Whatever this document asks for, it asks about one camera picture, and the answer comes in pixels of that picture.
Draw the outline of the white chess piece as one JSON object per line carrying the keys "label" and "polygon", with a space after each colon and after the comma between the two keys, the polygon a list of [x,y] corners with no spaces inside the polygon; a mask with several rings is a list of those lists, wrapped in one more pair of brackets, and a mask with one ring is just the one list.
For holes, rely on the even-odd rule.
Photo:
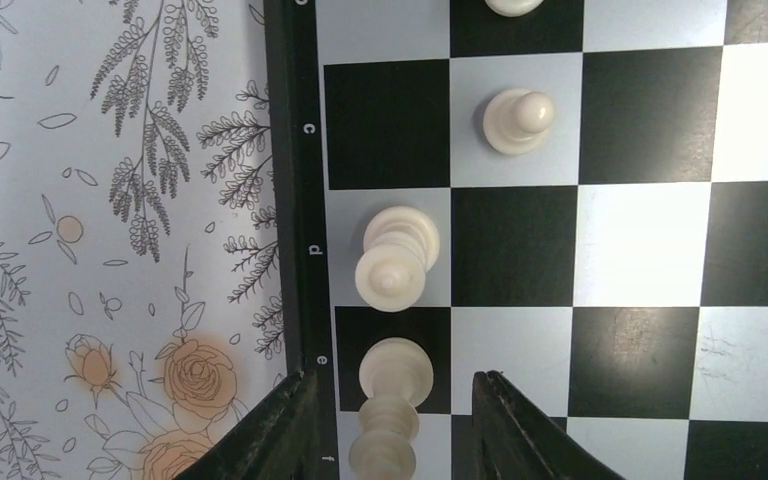
{"label": "white chess piece", "polygon": [[422,296],[440,254],[434,221],[410,206],[388,207],[367,224],[354,281],[360,297],[382,312],[399,312]]}
{"label": "white chess piece", "polygon": [[521,17],[538,8],[544,0],[485,0],[495,14],[507,18]]}

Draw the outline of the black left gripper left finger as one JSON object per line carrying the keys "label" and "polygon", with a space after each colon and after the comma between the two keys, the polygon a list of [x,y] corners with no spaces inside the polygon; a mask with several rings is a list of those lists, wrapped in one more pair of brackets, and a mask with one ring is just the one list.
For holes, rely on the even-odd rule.
{"label": "black left gripper left finger", "polygon": [[177,478],[313,479],[318,447],[317,374],[295,372]]}

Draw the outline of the white chess pawn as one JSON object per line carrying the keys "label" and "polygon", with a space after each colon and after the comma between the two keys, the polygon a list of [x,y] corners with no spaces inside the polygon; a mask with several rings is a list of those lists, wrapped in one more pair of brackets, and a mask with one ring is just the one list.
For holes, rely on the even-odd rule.
{"label": "white chess pawn", "polygon": [[482,129],[488,144],[497,152],[524,155],[546,141],[555,115],[555,103],[547,94],[511,88],[488,102]]}

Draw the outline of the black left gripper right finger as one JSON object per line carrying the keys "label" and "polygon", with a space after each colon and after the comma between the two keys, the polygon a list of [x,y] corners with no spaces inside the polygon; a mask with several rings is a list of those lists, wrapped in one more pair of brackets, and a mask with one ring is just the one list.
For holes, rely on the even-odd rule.
{"label": "black left gripper right finger", "polygon": [[472,425],[479,479],[621,478],[499,371],[474,374]]}

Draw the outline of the white chess king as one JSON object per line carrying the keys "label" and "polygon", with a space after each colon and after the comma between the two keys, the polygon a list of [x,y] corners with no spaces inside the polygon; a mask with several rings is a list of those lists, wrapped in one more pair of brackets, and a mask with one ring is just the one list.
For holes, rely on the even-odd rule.
{"label": "white chess king", "polygon": [[366,400],[358,412],[360,435],[348,454],[351,472],[357,479],[411,479],[417,469],[417,407],[434,384],[430,357],[407,338],[383,339],[365,353],[359,382]]}

